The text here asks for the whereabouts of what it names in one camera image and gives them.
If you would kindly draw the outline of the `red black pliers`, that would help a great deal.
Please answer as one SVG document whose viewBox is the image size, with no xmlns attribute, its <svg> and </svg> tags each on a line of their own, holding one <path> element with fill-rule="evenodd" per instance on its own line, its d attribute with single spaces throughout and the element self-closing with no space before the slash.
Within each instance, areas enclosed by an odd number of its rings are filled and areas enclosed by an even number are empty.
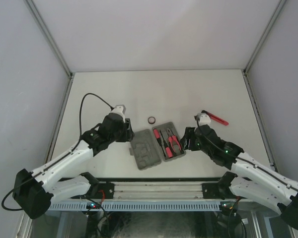
<svg viewBox="0 0 298 238">
<path fill-rule="evenodd" d="M 171 148 L 171 151 L 174 155 L 181 153 L 181 145 L 177 139 L 177 137 L 173 134 L 172 130 L 170 128 L 166 129 L 167 135 L 168 135 L 168 141 Z"/>
</svg>

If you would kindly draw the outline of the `red-handled screwdriver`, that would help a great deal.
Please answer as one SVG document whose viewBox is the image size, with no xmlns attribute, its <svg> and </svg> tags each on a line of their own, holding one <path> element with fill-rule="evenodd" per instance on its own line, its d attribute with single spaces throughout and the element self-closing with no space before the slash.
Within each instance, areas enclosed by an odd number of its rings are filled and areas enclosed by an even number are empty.
<svg viewBox="0 0 298 238">
<path fill-rule="evenodd" d="M 165 153 L 164 148 L 163 148 L 163 145 L 162 145 L 162 140 L 161 140 L 161 137 L 160 137 L 160 133 L 158 132 L 157 129 L 154 129 L 154 130 L 153 130 L 153 133 L 154 133 L 154 136 L 155 136 L 155 138 L 156 138 L 156 140 L 157 140 L 159 146 L 160 146 L 161 149 L 162 149 L 163 156 L 166 157 L 166 153 Z"/>
<path fill-rule="evenodd" d="M 161 132 L 161 131 L 159 131 L 159 132 L 160 132 L 160 135 L 161 135 L 161 137 L 162 137 L 162 140 L 163 140 L 163 146 L 164 146 L 164 148 L 165 148 L 165 151 L 166 151 L 167 157 L 170 159 L 170 158 L 172 158 L 172 157 L 173 157 L 173 154 L 172 154 L 172 152 L 171 152 L 171 150 L 170 150 L 170 148 L 169 148 L 169 146 L 168 146 L 167 142 L 165 141 L 165 139 L 164 139 L 164 137 L 163 137 L 163 134 L 162 134 L 162 132 Z"/>
</svg>

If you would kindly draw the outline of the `grey plastic tool case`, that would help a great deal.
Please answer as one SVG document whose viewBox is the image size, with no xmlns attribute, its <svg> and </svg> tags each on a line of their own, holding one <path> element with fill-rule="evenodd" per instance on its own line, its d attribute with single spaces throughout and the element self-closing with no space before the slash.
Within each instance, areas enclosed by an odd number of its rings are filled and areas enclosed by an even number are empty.
<svg viewBox="0 0 298 238">
<path fill-rule="evenodd" d="M 134 156 L 136 165 L 139 170 L 141 171 L 146 170 L 161 164 L 161 162 L 163 161 L 169 162 L 169 161 L 184 157 L 186 155 L 186 152 L 182 149 L 182 145 L 181 145 L 180 154 L 177 154 L 177 155 L 173 154 L 173 157 L 170 159 L 167 157 L 167 154 L 166 154 L 166 157 L 163 156 L 162 149 L 159 146 L 154 136 L 153 130 L 157 129 L 158 132 L 159 131 L 162 132 L 163 137 L 170 148 L 168 135 L 166 132 L 167 128 L 170 128 L 172 130 L 173 134 L 177 137 L 180 143 L 179 134 L 174 126 L 174 123 L 172 122 L 163 123 L 163 124 L 154 126 L 151 129 L 144 129 L 144 130 L 135 132 L 134 138 L 131 141 L 130 153 L 132 156 Z"/>
</svg>

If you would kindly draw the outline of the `black electrical tape roll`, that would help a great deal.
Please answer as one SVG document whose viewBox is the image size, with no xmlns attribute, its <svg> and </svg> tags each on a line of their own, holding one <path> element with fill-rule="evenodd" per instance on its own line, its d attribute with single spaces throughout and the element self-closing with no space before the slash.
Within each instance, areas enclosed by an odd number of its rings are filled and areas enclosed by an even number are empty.
<svg viewBox="0 0 298 238">
<path fill-rule="evenodd" d="M 148 123 L 149 123 L 149 124 L 155 124 L 155 122 L 156 122 L 155 117 L 149 117 L 149 118 L 148 118 Z"/>
</svg>

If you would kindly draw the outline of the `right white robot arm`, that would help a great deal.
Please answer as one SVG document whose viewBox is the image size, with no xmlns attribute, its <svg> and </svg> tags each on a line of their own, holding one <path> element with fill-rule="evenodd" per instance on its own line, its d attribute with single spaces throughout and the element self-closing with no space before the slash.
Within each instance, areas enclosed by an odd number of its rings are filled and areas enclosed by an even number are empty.
<svg viewBox="0 0 298 238">
<path fill-rule="evenodd" d="M 241 147 L 222 140 L 207 124 L 187 127 L 180 140 L 185 150 L 202 151 L 228 169 L 218 183 L 222 197 L 251 199 L 280 215 L 298 230 L 298 182 L 262 165 Z"/>
</svg>

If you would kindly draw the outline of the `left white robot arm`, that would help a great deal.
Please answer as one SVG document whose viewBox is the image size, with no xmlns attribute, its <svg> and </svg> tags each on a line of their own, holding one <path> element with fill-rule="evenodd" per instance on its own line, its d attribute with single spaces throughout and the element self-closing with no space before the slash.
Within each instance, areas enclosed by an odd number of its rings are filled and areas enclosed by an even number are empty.
<svg viewBox="0 0 298 238">
<path fill-rule="evenodd" d="M 99 186 L 89 172 L 66 181 L 61 178 L 75 166 L 106 150 L 111 143 L 130 142 L 133 136 L 129 118 L 109 113 L 102 123 L 84 132 L 68 151 L 30 172 L 20 170 L 14 182 L 13 199 L 31 219 L 37 219 L 59 201 L 78 195 L 96 197 Z"/>
</svg>

